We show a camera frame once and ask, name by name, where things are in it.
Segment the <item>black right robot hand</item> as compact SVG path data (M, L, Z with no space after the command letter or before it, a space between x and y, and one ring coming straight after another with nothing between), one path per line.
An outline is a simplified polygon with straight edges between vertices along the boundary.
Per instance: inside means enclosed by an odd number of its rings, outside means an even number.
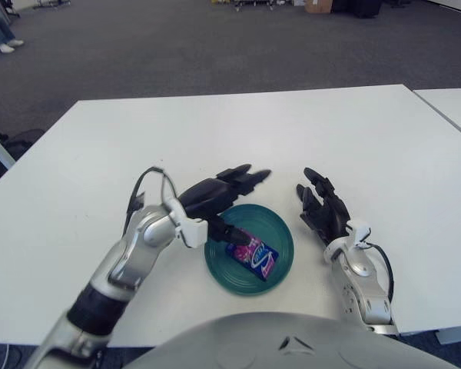
M330 180L312 168L305 168L303 173L317 195L310 187L296 186L297 196L302 203L300 218L317 233L325 246L337 238L346 237L350 215Z

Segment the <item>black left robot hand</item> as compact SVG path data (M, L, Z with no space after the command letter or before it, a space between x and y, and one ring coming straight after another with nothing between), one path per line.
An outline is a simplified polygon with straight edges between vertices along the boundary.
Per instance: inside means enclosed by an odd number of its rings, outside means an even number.
M250 173L251 165L228 168L214 178L206 178L182 193L178 200L186 215L207 222L209 239L235 245L247 245L251 236L228 224L221 213L240 197L250 194L270 174L270 169Z

